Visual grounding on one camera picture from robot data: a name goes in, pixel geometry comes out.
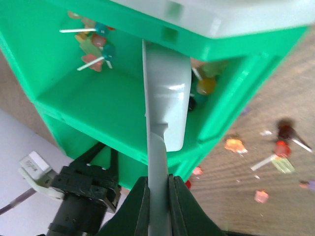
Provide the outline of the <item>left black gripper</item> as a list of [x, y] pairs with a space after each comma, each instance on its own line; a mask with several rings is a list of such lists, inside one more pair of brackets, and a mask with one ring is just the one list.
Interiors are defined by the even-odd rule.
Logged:
[[120, 199], [119, 155], [111, 149], [110, 168], [91, 165], [91, 161], [106, 147], [101, 142], [64, 166], [52, 181], [52, 188], [65, 194], [74, 194], [105, 205], [111, 213], [116, 212]]

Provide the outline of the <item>white candy bin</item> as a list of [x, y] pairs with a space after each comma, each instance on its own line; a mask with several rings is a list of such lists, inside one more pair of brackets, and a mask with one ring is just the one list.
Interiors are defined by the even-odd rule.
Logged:
[[118, 0], [129, 9], [207, 38], [309, 26], [313, 0]]

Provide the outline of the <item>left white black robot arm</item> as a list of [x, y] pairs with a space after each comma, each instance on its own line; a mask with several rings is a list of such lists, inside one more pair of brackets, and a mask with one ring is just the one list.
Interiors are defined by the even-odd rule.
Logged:
[[50, 186], [64, 197], [48, 227], [49, 236], [94, 236], [106, 212], [116, 211], [121, 196], [118, 152], [110, 150], [107, 169], [91, 164], [105, 146], [96, 143], [54, 177]]

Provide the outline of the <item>green candy bin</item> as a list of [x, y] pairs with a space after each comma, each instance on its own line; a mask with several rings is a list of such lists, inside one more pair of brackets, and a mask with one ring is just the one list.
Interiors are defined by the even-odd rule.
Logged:
[[[79, 72], [83, 51], [62, 27], [75, 9], [114, 28], [113, 68]], [[211, 39], [103, 0], [3, 0], [0, 48], [30, 101], [128, 155], [147, 154], [142, 41], [208, 62], [226, 60], [214, 93], [196, 97], [184, 145], [214, 146], [307, 27]]]
[[[60, 118], [50, 115], [47, 111], [37, 108], [39, 115], [55, 139], [63, 153], [72, 159], [90, 149], [99, 140], [81, 132]], [[180, 176], [184, 181], [188, 180], [192, 171], [208, 155], [213, 146], [191, 149], [183, 146], [180, 151], [167, 153], [168, 171], [170, 174]], [[142, 154], [128, 155], [126, 151], [119, 151], [119, 184], [131, 189], [136, 181], [148, 175], [147, 156]]]

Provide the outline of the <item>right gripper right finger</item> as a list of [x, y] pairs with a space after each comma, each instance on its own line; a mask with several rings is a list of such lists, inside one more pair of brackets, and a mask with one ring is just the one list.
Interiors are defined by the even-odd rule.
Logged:
[[207, 216], [180, 176], [168, 177], [169, 210], [173, 236], [224, 236]]

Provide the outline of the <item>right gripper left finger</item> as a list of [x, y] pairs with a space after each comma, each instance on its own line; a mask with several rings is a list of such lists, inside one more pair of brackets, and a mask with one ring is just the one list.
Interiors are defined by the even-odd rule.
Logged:
[[147, 236], [150, 216], [148, 178], [140, 177], [115, 215], [98, 236]]

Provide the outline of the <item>light blue slotted scoop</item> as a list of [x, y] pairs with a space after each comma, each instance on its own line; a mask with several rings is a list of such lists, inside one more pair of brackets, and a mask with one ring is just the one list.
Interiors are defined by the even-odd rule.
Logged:
[[183, 147], [191, 63], [188, 56], [147, 41], [142, 42], [142, 60], [150, 189], [148, 234], [169, 236], [167, 153]]

